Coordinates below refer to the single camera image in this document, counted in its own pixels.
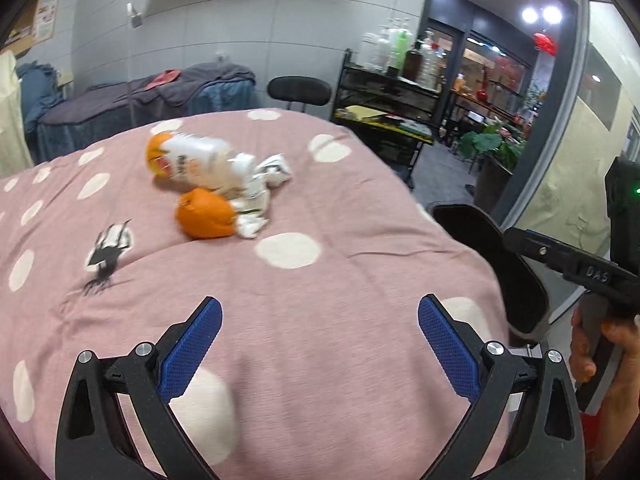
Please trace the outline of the person right hand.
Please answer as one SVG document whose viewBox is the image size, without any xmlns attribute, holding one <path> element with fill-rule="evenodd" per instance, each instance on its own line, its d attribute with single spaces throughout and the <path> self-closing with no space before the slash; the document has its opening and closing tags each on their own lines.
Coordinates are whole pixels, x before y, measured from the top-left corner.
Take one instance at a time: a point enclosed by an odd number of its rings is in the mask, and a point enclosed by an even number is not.
<svg viewBox="0 0 640 480">
<path fill-rule="evenodd" d="M 597 477 L 624 443 L 639 417 L 639 325 L 631 318 L 593 312 L 608 310 L 606 301 L 587 297 L 575 308 L 570 337 L 570 372 L 580 392 L 591 384 L 602 401 L 582 414 L 586 468 Z"/>
</svg>

